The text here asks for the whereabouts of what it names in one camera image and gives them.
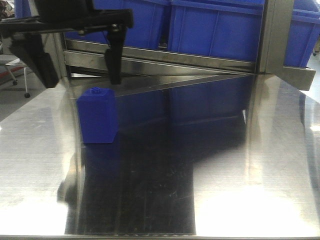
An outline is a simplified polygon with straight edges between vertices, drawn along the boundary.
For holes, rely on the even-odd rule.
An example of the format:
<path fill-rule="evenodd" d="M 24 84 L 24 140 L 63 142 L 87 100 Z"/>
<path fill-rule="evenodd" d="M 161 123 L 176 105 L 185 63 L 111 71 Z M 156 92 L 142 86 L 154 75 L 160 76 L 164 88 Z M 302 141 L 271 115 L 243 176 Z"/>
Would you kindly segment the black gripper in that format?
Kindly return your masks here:
<path fill-rule="evenodd" d="M 109 43 L 104 59 L 112 85 L 122 83 L 122 55 L 127 28 L 134 26 L 131 9 L 96 9 L 92 0 L 36 0 L 38 15 L 5 19 L 0 33 L 11 38 L 10 51 L 23 61 L 45 88 L 59 82 L 54 63 L 45 52 L 42 36 L 46 33 L 107 31 Z"/>

